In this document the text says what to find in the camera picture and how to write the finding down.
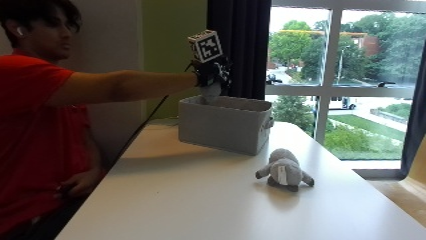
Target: green wall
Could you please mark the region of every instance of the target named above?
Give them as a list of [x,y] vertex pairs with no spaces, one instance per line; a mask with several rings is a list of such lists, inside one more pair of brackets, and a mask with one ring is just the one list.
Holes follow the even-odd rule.
[[[155,72],[184,72],[192,59],[188,36],[207,28],[208,0],[143,0],[143,69]],[[193,88],[169,96],[153,119],[179,115],[179,100],[199,95]],[[159,100],[148,101],[148,113]]]

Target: chair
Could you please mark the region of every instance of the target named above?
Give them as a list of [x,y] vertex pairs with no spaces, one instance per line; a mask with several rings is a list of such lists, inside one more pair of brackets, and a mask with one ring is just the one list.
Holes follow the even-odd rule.
[[426,136],[417,150],[408,177],[396,182],[370,183],[426,227]]

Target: earbud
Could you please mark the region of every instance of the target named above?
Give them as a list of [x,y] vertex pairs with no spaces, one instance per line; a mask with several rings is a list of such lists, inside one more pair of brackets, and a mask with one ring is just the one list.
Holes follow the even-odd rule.
[[22,28],[20,28],[20,27],[19,27],[19,28],[16,28],[16,32],[19,33],[19,35],[24,36],[23,30],[22,30]]

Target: black glove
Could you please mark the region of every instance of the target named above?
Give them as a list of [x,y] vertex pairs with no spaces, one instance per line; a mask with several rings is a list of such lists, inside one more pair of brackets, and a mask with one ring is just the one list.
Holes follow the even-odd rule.
[[197,87],[207,87],[211,86],[213,83],[220,82],[223,89],[229,88],[231,65],[232,63],[228,57],[224,56],[205,63],[192,60],[189,66],[195,68],[193,73],[197,75],[199,78]]

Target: man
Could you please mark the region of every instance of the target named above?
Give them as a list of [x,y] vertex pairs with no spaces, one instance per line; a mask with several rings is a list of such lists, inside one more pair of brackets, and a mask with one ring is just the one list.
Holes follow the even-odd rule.
[[0,0],[14,48],[0,57],[0,239],[54,239],[103,177],[86,104],[156,98],[224,80],[212,63],[181,74],[59,67],[80,19],[70,0]]

